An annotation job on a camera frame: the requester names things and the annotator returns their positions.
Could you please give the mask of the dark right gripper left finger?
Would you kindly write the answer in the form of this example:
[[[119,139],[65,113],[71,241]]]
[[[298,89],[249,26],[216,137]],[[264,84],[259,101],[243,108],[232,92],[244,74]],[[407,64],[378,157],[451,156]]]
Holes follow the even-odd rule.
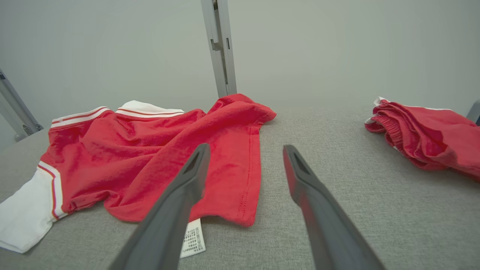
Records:
[[[200,144],[111,263],[111,270],[176,270],[191,208],[204,196],[209,144]]]

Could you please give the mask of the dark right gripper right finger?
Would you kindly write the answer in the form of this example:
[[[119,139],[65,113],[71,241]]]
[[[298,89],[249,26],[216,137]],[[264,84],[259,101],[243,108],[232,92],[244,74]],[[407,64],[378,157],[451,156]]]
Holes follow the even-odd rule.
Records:
[[[383,270],[384,264],[295,146],[283,146],[283,163],[290,196],[302,210],[315,268]]]

